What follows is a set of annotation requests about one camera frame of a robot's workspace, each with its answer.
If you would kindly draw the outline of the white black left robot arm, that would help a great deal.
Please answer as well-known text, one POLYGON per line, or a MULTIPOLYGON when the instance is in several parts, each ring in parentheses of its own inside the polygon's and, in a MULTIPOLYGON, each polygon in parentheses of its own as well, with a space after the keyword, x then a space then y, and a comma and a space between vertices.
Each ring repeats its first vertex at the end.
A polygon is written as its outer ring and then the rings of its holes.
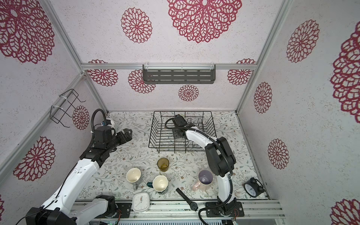
POLYGON ((78 195, 117 147, 132 140, 132 130, 116 132, 102 109, 91 117, 91 141, 58 190, 40 207, 32 207, 23 217, 27 225, 86 225, 98 216, 112 218, 120 211, 114 196, 99 195, 72 211, 78 195))

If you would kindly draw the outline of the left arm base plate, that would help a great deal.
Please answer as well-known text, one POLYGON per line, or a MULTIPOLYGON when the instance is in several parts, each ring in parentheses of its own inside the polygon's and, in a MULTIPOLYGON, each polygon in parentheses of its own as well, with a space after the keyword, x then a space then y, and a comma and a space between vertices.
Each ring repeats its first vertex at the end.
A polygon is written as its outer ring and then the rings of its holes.
POLYGON ((118 202, 116 203, 116 211, 113 218, 115 219, 123 219, 129 218, 131 213, 132 204, 128 202, 118 202))

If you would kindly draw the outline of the amber glass cup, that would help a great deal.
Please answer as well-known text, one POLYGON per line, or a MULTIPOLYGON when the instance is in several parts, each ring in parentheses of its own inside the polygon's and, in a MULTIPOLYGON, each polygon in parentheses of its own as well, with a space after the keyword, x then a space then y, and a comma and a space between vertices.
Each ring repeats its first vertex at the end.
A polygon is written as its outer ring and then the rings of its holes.
POLYGON ((165 157, 160 158, 157 161, 157 167, 162 172, 166 172, 169 169, 169 164, 170 164, 169 160, 165 157))

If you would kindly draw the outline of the grey cream mug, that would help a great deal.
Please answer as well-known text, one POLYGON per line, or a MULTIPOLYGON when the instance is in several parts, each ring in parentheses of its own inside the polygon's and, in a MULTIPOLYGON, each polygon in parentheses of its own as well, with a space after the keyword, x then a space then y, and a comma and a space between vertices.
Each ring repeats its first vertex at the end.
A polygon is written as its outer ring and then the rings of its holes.
POLYGON ((139 168, 131 168, 126 174, 126 179, 132 184, 133 190, 137 190, 142 180, 142 173, 139 168))

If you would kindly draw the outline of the black wire dish rack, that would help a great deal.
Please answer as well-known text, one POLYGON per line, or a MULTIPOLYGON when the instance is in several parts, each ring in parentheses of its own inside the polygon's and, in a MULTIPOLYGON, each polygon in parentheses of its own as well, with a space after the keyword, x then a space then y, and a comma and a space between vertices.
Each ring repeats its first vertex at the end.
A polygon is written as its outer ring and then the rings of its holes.
POLYGON ((185 130, 173 129, 173 118, 178 115, 185 120, 181 122, 181 126, 195 125, 203 133, 216 138, 211 111, 155 111, 148 147, 157 152, 203 152, 203 148, 187 139, 185 130))

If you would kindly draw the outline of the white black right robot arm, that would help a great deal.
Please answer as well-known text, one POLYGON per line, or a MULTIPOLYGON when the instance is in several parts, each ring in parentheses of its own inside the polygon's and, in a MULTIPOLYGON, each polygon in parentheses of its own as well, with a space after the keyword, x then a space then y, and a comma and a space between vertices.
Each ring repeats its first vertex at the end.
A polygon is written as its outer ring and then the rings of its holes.
POLYGON ((217 208, 220 208, 224 214, 234 209, 236 200, 233 196, 232 176, 236 159, 227 139, 211 137, 194 124, 186 122, 179 114, 168 119, 164 126, 174 131, 176 136, 190 140, 204 149, 208 166, 217 177, 217 208))

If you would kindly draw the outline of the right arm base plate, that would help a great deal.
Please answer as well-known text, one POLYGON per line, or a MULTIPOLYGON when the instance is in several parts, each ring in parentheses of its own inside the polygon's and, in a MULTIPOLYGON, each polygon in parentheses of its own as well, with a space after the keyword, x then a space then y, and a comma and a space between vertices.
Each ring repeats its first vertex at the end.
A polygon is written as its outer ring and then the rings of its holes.
POLYGON ((206 210, 206 216, 210 218, 214 217, 244 217, 244 209, 242 207, 241 202, 238 201, 231 201, 229 204, 225 204, 221 207, 215 208, 215 206, 218 206, 218 202, 207 202, 205 204, 206 208, 214 207, 212 209, 206 210))

